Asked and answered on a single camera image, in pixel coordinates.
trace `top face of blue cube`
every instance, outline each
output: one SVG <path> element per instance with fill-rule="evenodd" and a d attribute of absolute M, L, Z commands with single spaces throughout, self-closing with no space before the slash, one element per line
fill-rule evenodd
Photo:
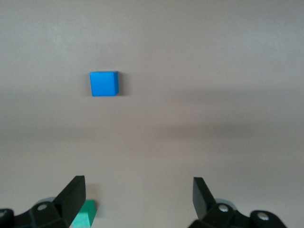
<path fill-rule="evenodd" d="M 118 72 L 91 72 L 92 96 L 115 96 L 119 92 Z"/>

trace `green block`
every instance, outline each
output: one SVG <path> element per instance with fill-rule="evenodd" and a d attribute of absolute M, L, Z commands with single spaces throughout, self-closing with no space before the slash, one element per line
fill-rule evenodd
<path fill-rule="evenodd" d="M 94 200 L 86 200 L 72 222 L 73 228 L 88 228 L 92 226 L 96 215 Z"/>

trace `side face of teal cube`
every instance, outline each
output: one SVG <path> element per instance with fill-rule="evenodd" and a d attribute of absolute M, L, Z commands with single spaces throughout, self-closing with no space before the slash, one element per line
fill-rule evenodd
<path fill-rule="evenodd" d="M 115 96 L 119 92 L 118 72 L 91 72 L 92 96 Z"/>
<path fill-rule="evenodd" d="M 72 222 L 73 228 L 89 228 L 92 226 L 96 215 L 94 200 L 86 200 Z"/>

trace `cube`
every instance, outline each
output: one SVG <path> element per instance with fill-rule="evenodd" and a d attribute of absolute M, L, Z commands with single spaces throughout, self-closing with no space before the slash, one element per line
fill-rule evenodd
<path fill-rule="evenodd" d="M 91 72 L 92 96 L 115 96 L 119 92 L 118 72 Z"/>
<path fill-rule="evenodd" d="M 72 222 L 73 228 L 89 228 L 96 215 L 94 200 L 86 200 Z"/>

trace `black mechanical part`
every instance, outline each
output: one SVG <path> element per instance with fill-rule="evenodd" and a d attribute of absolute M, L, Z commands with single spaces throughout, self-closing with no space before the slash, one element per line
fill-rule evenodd
<path fill-rule="evenodd" d="M 193 180 L 193 204 L 199 219 L 189 228 L 286 228 L 271 212 L 255 210 L 246 217 L 227 204 L 216 203 L 200 177 Z"/>
<path fill-rule="evenodd" d="M 75 176 L 52 202 L 41 202 L 23 214 L 0 209 L 1 228 L 68 228 L 86 200 L 84 176 Z"/>

